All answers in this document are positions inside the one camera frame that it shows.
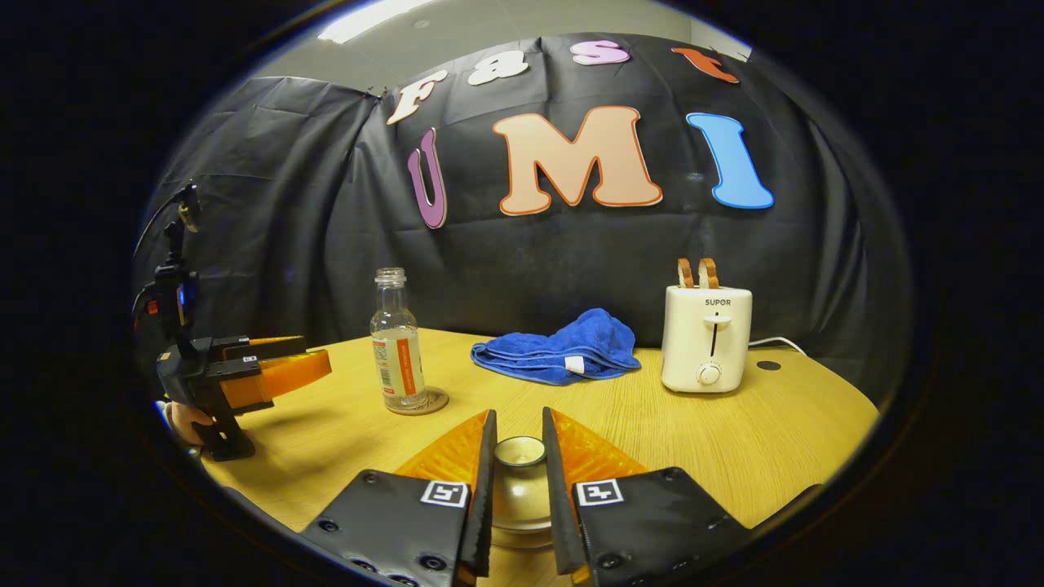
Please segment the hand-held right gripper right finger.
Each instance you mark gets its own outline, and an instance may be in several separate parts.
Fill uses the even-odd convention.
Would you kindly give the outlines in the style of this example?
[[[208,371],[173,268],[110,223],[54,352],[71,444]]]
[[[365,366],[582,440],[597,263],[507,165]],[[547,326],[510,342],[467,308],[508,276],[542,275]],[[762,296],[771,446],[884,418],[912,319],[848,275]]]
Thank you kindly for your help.
[[[574,586],[704,586],[817,490],[748,527],[684,468],[642,465],[553,408],[543,443],[557,573]]]

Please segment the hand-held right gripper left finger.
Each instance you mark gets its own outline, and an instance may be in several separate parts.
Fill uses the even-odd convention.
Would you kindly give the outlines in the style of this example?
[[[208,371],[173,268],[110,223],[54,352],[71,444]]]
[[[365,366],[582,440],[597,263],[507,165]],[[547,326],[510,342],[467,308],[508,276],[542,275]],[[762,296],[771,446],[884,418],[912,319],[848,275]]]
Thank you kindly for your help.
[[[494,410],[477,413],[392,472],[366,469],[305,530],[381,585],[474,586],[489,574]]]

